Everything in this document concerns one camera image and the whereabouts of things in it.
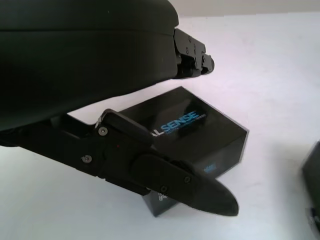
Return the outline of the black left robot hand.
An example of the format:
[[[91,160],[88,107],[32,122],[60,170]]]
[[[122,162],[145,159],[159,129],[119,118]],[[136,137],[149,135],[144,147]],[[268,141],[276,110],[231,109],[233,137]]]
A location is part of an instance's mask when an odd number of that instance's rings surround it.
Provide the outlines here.
[[[139,195],[236,216],[234,195],[159,152],[149,130],[112,109],[88,125],[70,112],[214,70],[167,0],[3,0],[0,144],[20,147]]]

